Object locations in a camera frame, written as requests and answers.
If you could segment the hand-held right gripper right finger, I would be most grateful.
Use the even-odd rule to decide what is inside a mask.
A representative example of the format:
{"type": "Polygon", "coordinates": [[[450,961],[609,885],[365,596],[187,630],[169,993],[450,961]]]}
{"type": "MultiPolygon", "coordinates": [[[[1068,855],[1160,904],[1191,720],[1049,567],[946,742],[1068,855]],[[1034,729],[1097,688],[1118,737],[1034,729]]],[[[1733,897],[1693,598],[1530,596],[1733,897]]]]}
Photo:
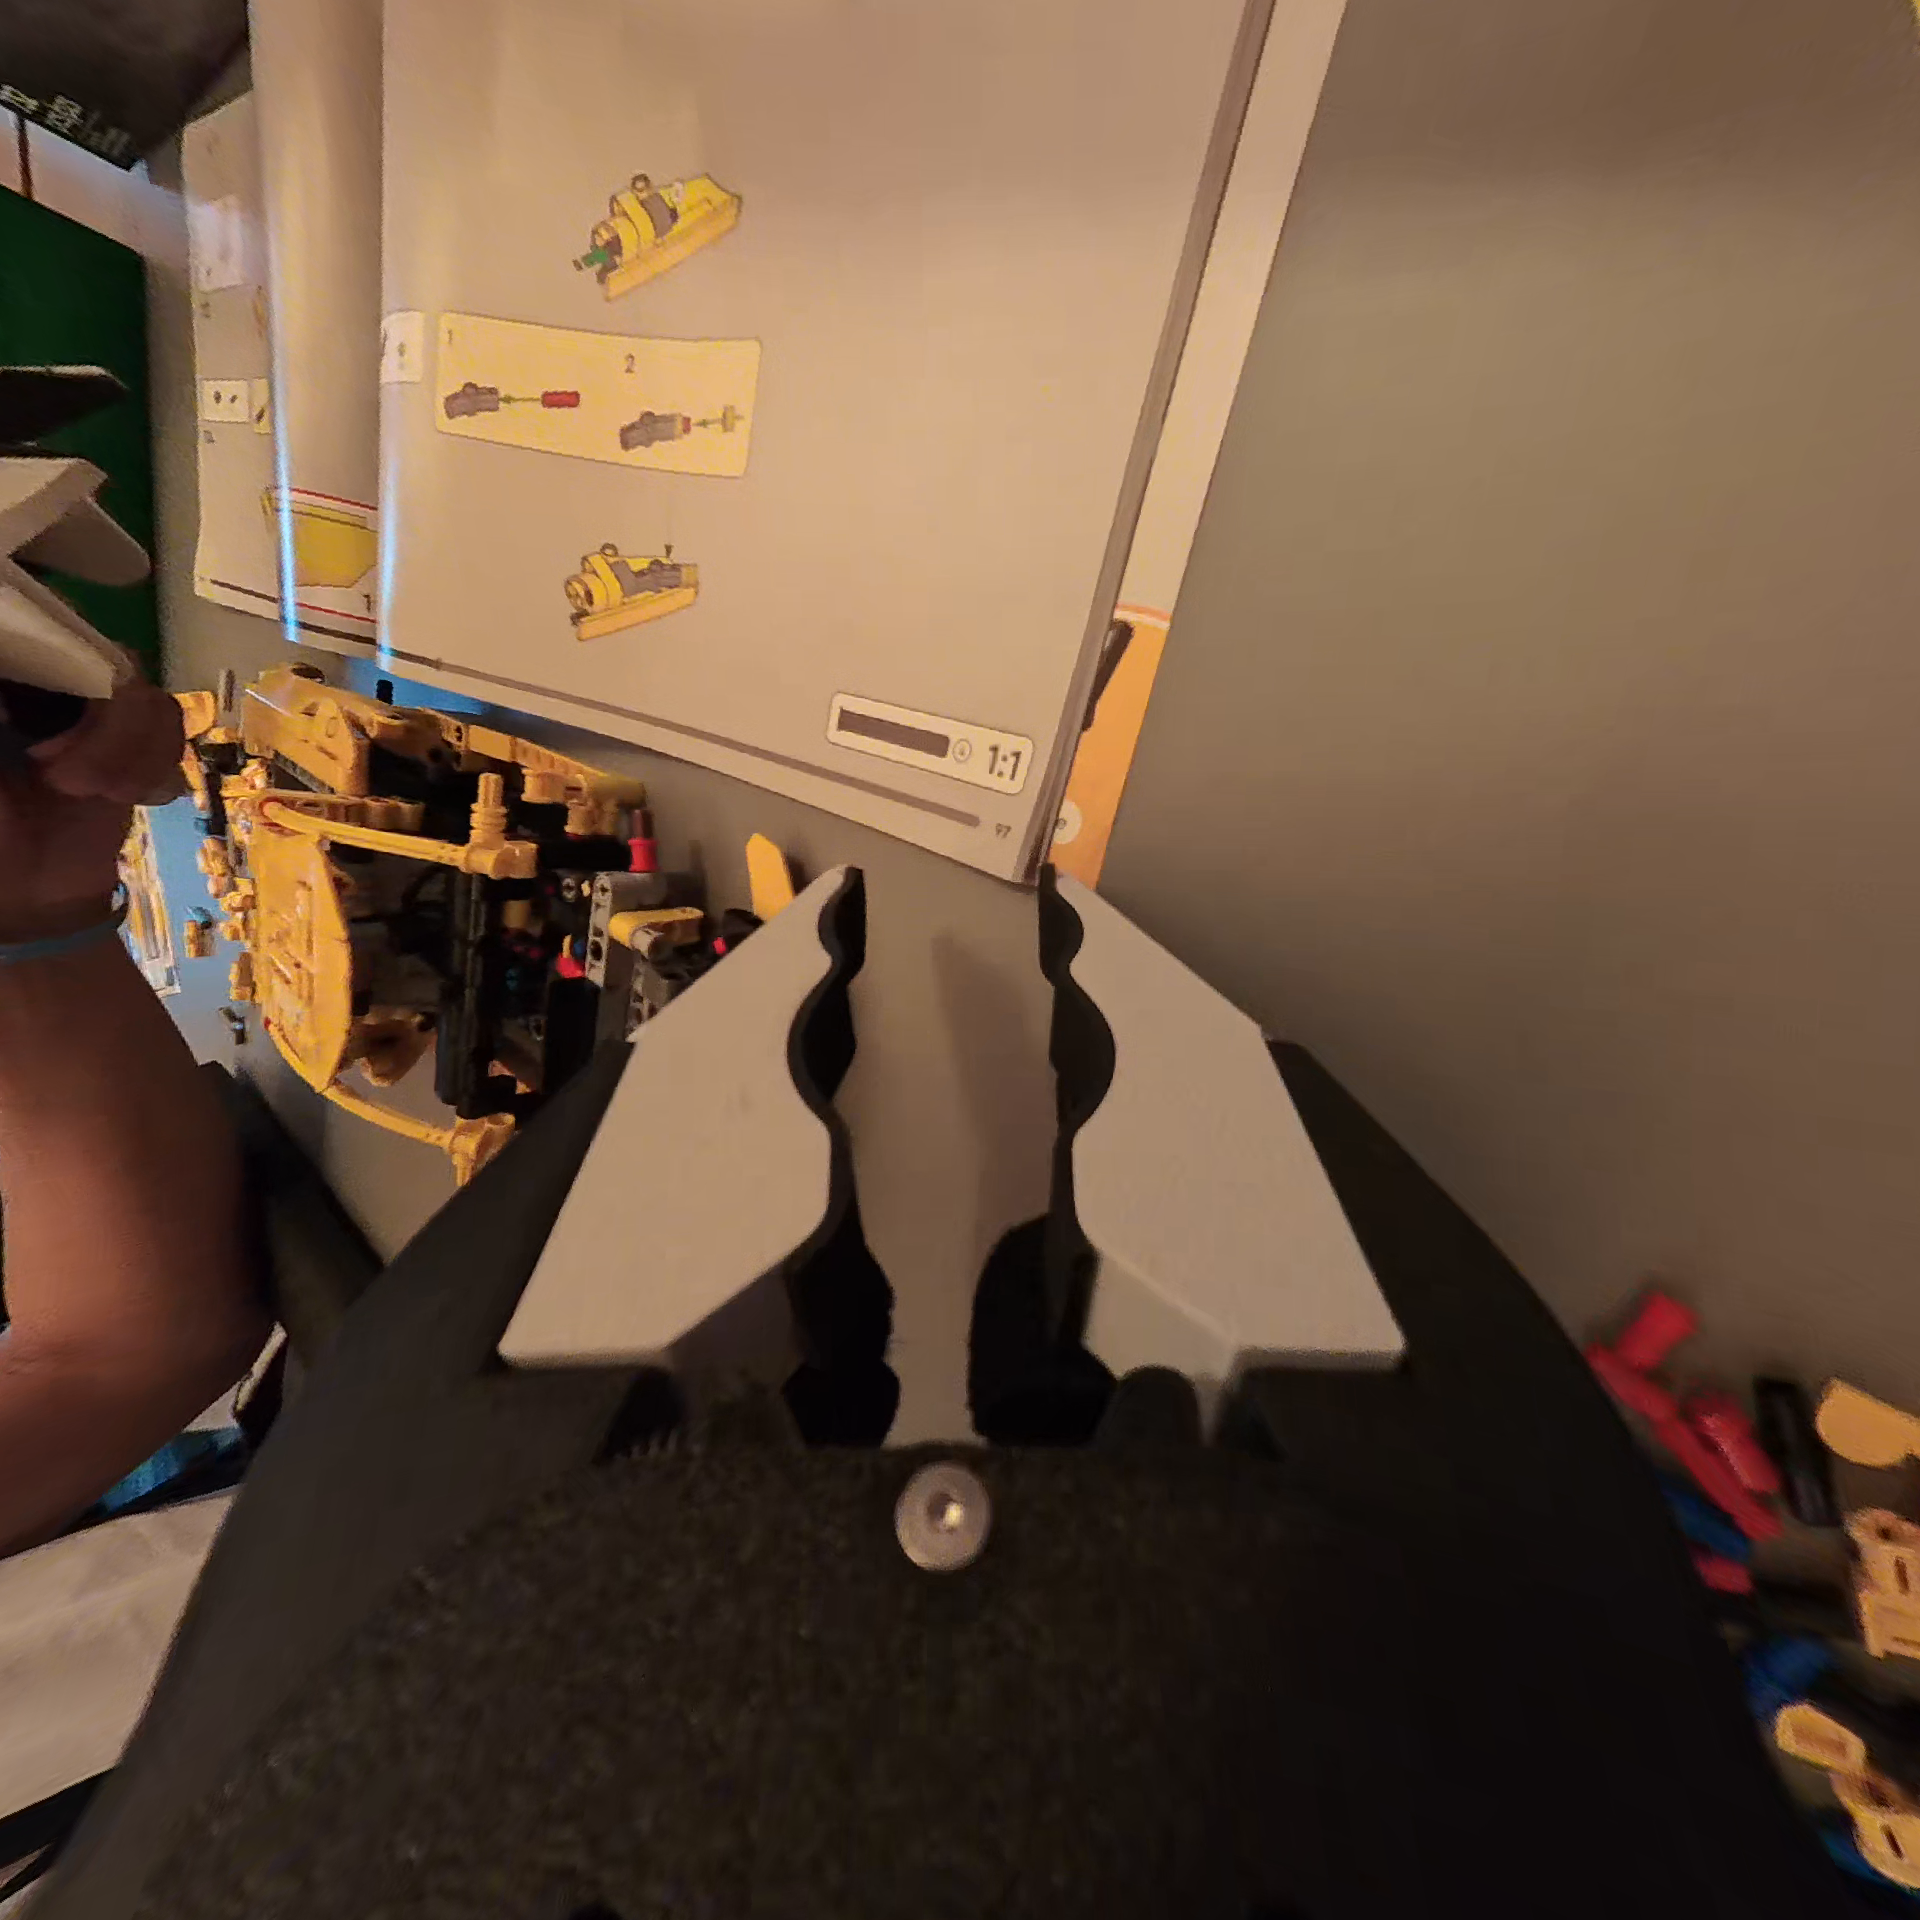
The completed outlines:
{"type": "Polygon", "coordinates": [[[1409,1339],[1275,1042],[1078,880],[1040,885],[1055,1148],[1044,1215],[985,1256],[969,1420],[1078,1446],[1161,1373],[1212,1423],[1257,1373],[1392,1373],[1409,1339]]]}

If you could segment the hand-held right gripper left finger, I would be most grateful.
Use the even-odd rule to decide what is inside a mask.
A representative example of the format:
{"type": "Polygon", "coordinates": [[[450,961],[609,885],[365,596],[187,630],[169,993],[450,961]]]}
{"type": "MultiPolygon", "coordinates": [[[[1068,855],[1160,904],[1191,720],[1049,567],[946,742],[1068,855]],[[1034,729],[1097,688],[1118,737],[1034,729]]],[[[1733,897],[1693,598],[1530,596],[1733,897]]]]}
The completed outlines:
{"type": "Polygon", "coordinates": [[[836,1112],[864,936],[864,874],[836,866],[636,1025],[503,1366],[762,1385],[808,1445],[885,1445],[895,1290],[836,1112]]]}

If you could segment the yellow brick car model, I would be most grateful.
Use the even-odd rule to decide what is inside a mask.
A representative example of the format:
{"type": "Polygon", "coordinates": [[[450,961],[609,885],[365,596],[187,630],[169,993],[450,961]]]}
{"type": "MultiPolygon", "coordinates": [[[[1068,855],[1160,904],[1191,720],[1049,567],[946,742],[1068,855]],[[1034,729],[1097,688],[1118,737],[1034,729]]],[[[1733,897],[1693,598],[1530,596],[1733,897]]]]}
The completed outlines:
{"type": "Polygon", "coordinates": [[[315,667],[178,702],[199,868],[252,955],[257,1033],[458,1185],[801,891],[756,832],[748,904],[715,913],[662,862],[641,780],[315,667]]]}

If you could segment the pile of small connector pins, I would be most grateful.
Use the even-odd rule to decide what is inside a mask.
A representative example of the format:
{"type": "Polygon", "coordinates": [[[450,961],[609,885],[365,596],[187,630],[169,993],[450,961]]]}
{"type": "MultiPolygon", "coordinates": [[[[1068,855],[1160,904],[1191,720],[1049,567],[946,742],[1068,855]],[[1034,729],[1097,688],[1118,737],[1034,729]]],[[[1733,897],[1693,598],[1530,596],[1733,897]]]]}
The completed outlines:
{"type": "Polygon", "coordinates": [[[1699,1334],[1648,1287],[1583,1349],[1661,1498],[1768,1753],[1870,1917],[1918,1917],[1918,1413],[1845,1378],[1678,1383],[1699,1334]]]}

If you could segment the person's left forearm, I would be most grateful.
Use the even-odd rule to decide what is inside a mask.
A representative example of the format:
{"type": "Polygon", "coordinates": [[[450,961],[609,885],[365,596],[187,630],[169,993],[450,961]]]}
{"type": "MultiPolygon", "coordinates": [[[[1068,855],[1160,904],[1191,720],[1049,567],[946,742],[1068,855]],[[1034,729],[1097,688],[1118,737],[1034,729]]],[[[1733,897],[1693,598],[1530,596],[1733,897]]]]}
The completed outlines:
{"type": "Polygon", "coordinates": [[[3,1554],[268,1344],[222,1098],[113,933],[3,966],[3,1554]]]}

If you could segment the grey desk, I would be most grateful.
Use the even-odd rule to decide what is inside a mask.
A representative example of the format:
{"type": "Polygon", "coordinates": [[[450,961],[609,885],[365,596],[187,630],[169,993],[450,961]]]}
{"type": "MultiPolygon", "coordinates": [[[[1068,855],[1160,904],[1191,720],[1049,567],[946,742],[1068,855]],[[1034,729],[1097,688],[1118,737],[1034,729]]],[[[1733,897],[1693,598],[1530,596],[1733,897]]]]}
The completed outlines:
{"type": "Polygon", "coordinates": [[[604,1453],[415,1570],[155,1917],[1883,1917],[1522,1280],[1918,1284],[1911,5],[1356,5],[1121,904],[1280,1016],[1387,1376],[1024,1337],[958,1450],[604,1453]]]}

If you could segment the person's left hand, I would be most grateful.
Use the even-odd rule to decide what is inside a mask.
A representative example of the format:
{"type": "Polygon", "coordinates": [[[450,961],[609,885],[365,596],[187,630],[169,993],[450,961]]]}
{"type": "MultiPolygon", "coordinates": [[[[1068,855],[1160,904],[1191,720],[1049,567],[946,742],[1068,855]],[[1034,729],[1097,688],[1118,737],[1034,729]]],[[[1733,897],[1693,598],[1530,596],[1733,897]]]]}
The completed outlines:
{"type": "Polygon", "coordinates": [[[180,702],[142,681],[3,772],[3,944],[105,923],[130,815],[180,783],[180,702]]]}

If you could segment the green plastic bin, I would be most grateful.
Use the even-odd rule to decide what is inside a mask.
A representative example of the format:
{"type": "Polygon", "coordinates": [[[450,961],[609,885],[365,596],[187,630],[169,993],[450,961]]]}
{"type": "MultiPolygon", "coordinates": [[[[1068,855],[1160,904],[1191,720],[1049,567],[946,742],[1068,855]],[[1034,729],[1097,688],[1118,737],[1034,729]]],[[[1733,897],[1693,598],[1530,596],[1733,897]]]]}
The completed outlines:
{"type": "MultiPolygon", "coordinates": [[[[58,454],[97,465],[105,509],[155,562],[155,421],[148,395],[148,273],[122,243],[3,194],[3,365],[97,365],[126,398],[48,435],[58,454]]],[[[138,667],[157,663],[155,572],[138,589],[48,576],[97,635],[138,667]]]]}

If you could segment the toy car set box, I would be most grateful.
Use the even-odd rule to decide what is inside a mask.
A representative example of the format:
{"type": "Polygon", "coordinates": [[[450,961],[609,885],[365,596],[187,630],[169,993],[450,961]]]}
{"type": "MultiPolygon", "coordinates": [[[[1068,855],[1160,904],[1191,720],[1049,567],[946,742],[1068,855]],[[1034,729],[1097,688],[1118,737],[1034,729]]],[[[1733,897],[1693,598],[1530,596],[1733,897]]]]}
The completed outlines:
{"type": "Polygon", "coordinates": [[[3,5],[3,113],[130,171],[246,40],[247,5],[3,5]]]}

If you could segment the yellow sticker sheet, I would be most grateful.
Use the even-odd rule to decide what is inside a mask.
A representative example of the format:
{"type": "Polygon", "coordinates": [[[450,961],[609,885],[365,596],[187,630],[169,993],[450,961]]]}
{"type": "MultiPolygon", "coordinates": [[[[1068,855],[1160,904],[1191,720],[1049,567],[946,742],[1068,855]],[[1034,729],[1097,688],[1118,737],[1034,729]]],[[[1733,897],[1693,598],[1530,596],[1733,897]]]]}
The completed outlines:
{"type": "Polygon", "coordinates": [[[180,958],[149,807],[130,810],[130,827],[119,850],[119,885],[126,909],[122,940],[130,952],[138,972],[159,1000],[180,996],[180,958]]]}

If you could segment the open instruction booklet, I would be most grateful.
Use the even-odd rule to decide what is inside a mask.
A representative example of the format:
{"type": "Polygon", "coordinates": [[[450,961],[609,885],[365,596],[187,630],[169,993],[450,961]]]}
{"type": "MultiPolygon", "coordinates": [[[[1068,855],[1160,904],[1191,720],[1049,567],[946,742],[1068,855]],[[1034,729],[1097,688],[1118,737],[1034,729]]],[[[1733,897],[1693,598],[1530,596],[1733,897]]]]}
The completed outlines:
{"type": "Polygon", "coordinates": [[[197,591],[1024,882],[1341,12],[246,5],[197,591]]]}

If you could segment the person's white shirt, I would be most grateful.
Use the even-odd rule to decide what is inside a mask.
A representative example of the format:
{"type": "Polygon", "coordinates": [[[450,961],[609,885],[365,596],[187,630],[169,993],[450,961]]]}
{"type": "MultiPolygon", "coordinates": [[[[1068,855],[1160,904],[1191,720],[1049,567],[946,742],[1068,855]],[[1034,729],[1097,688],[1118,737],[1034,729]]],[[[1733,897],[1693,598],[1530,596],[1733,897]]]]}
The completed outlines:
{"type": "Polygon", "coordinates": [[[3,1560],[3,1888],[122,1765],[236,1490],[3,1560]]]}

